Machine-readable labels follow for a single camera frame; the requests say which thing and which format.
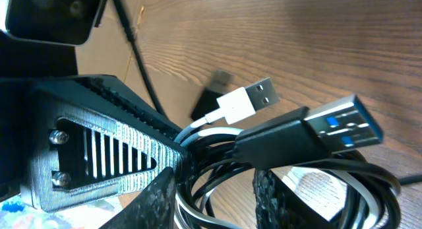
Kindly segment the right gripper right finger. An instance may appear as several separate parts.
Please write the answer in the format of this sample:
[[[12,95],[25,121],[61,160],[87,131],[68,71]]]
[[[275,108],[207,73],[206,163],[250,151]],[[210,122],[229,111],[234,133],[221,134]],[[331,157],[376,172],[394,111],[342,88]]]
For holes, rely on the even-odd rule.
[[[304,203],[276,174],[256,170],[253,179],[258,229],[329,229],[333,225]]]

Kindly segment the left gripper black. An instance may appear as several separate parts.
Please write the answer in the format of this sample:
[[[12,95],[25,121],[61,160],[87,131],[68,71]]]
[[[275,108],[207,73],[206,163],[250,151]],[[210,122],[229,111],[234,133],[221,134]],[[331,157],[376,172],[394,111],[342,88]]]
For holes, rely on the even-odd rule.
[[[30,116],[27,177],[26,91],[32,79],[78,74],[75,47],[18,41],[1,33],[1,200],[20,193],[45,212],[142,191],[187,153],[115,106],[38,96]]]

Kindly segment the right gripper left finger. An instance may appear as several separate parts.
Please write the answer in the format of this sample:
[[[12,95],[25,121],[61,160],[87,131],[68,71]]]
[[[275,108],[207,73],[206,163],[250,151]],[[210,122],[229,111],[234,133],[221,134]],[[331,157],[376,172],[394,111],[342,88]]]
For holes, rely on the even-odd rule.
[[[173,228],[175,191],[173,169],[167,167],[128,206],[101,228]]]

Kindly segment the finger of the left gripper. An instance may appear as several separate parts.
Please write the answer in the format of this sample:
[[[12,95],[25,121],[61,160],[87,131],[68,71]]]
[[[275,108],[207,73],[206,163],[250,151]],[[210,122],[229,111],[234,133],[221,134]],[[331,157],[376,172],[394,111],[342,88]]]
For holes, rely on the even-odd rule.
[[[29,126],[44,135],[56,130],[70,137],[125,137],[136,133],[174,137],[180,132],[114,76],[38,79],[29,93]]]

